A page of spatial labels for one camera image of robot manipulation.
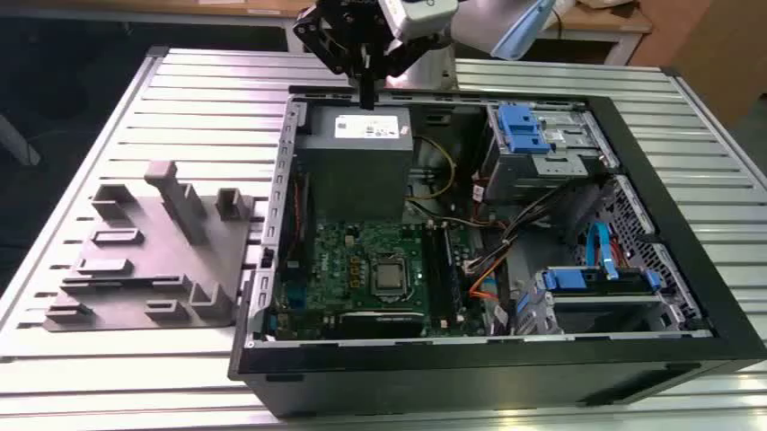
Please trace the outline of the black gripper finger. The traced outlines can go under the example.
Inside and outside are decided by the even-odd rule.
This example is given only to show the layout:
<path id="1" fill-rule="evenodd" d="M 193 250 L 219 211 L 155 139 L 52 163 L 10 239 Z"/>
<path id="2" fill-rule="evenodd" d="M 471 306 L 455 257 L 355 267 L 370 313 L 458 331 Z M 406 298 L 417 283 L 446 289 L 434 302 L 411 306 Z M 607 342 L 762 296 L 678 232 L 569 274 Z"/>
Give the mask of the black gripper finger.
<path id="1" fill-rule="evenodd" d="M 366 110 L 366 45 L 354 49 L 341 45 L 317 7 L 302 10 L 293 32 L 329 70 L 347 76 L 359 91 L 361 108 Z"/>
<path id="2" fill-rule="evenodd" d="M 401 44 L 389 53 L 382 43 L 366 44 L 366 110 L 378 101 L 378 82 L 401 76 L 433 48 L 433 37 L 422 37 Z"/>

